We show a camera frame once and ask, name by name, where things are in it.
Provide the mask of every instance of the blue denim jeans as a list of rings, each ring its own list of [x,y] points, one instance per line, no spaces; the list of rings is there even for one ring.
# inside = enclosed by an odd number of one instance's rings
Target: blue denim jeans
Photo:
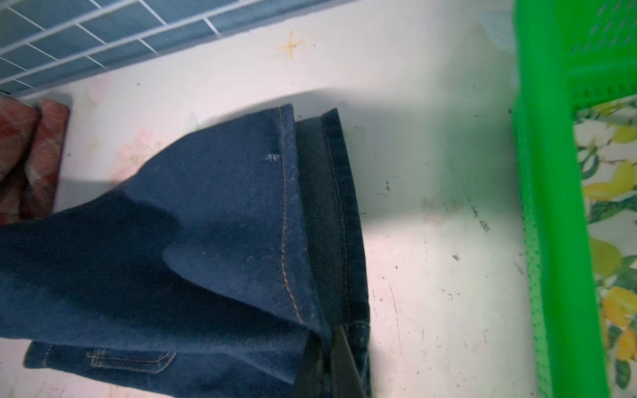
[[[361,225],[338,113],[189,134],[89,203],[0,229],[0,336],[52,368],[175,397],[291,396],[342,325],[369,391]]]

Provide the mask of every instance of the red floral cloth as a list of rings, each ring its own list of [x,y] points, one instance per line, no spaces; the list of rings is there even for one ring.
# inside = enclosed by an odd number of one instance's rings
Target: red floral cloth
[[[0,99],[0,225],[51,214],[69,113]]]

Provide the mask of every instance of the seam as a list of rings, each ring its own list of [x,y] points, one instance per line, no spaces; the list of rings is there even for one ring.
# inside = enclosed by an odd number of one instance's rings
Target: seam
[[[163,372],[164,370],[166,370],[166,368],[168,367],[168,365],[170,365],[170,363],[175,359],[175,357],[177,356],[177,353],[173,353],[173,356],[170,357],[168,359],[168,361],[166,361],[166,363],[160,367],[159,369],[153,370],[153,369],[142,369],[142,368],[138,368],[138,367],[130,367],[130,366],[118,366],[118,365],[105,365],[102,361],[103,360],[121,360],[121,361],[132,361],[132,362],[146,362],[149,364],[152,363],[158,363],[160,362],[162,359],[165,359],[168,355],[170,355],[170,352],[167,353],[166,355],[164,355],[163,357],[161,357],[160,359],[156,360],[156,361],[142,361],[142,360],[134,360],[134,359],[118,359],[118,358],[105,358],[102,355],[104,355],[105,351],[100,351],[102,354],[93,354],[91,352],[86,352],[86,356],[88,358],[90,358],[90,366],[91,367],[97,367],[100,369],[120,369],[120,370],[124,370],[124,371],[134,371],[134,372],[140,372],[140,373],[150,373],[150,374],[157,374],[160,372]]]
[[[287,228],[287,182],[285,179],[285,137],[283,136],[283,114],[281,112],[281,108],[279,108],[279,122],[281,123],[281,165],[283,169],[283,226],[281,233],[281,272],[283,273],[283,282],[285,282],[285,289],[290,295],[290,299],[292,300],[292,305],[294,307],[294,312],[296,314],[296,318],[301,322],[301,325],[304,325],[303,318],[301,318],[301,314],[299,312],[299,306],[296,305],[296,300],[294,299],[294,294],[292,294],[292,289],[290,289],[290,282],[287,279],[287,272],[285,272],[285,229]]]
[[[329,144],[329,136],[327,135],[323,118],[321,118],[320,120],[320,125],[323,130],[323,136],[325,138],[327,154],[329,155],[329,165],[332,168],[332,177],[334,178],[334,184],[336,185],[336,198],[338,200],[338,211],[341,215],[341,238],[343,240],[343,256],[345,257],[345,264],[343,265],[343,272],[345,273],[345,275],[343,280],[345,281],[344,288],[345,288],[345,306],[347,307],[347,322],[349,322],[352,320],[352,310],[350,309],[350,295],[347,289],[347,283],[348,283],[347,263],[349,258],[347,255],[347,240],[345,239],[345,218],[343,217],[343,201],[341,200],[341,188],[338,185],[338,177],[336,176],[336,170],[334,168],[334,157],[332,156],[332,148]]]
[[[127,362],[141,362],[141,363],[144,363],[144,364],[156,364],[156,363],[161,362],[162,360],[164,360],[168,355],[170,355],[170,352],[167,352],[163,357],[161,357],[158,360],[143,360],[143,359],[128,359],[128,358],[107,358],[107,357],[104,357],[104,356],[99,355],[99,354],[95,355],[95,354],[91,354],[91,353],[88,353],[88,352],[86,353],[86,356],[88,358],[95,358],[95,359],[99,359],[99,360],[104,360],[104,359],[106,359],[106,360],[124,360],[124,361],[127,361]]]
[[[157,370],[151,370],[151,369],[139,369],[136,367],[129,367],[129,366],[114,366],[114,365],[104,365],[102,362],[99,362],[97,360],[91,359],[90,361],[90,365],[92,367],[98,367],[100,369],[120,369],[123,371],[134,371],[134,372],[139,372],[139,373],[150,373],[150,374],[157,374],[157,373],[161,373],[163,371],[166,370],[166,368],[170,365],[170,363],[173,361],[173,359],[175,359],[175,357],[177,356],[177,353],[174,353],[172,357],[170,357],[170,359],[168,359],[168,361],[166,361],[166,363],[160,367]]]
[[[51,350],[53,350],[53,344],[48,346],[47,352],[44,354],[44,359],[42,360],[43,367],[47,367],[48,355],[51,353]]]

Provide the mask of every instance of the orange stitching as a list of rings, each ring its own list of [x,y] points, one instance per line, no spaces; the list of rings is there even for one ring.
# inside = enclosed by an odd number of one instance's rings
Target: orange stitching
[[[285,181],[285,137],[283,136],[283,115],[281,113],[281,108],[279,108],[279,122],[281,123],[281,165],[283,169],[283,231],[281,233],[281,272],[283,273],[283,281],[285,282],[285,289],[290,295],[290,299],[292,300],[292,305],[294,306],[294,312],[296,313],[296,318],[301,322],[301,325],[304,325],[303,319],[301,318],[301,314],[299,312],[299,306],[296,305],[296,300],[294,299],[294,294],[292,294],[292,290],[290,289],[290,282],[287,280],[287,273],[285,272],[285,227],[287,224],[287,182]]]

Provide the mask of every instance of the dirt spot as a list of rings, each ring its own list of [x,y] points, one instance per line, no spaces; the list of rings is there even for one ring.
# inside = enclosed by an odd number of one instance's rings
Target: dirt spot
[[[423,198],[421,202],[423,224],[442,225],[454,213],[457,213],[461,204],[455,200],[443,201],[440,198]]]

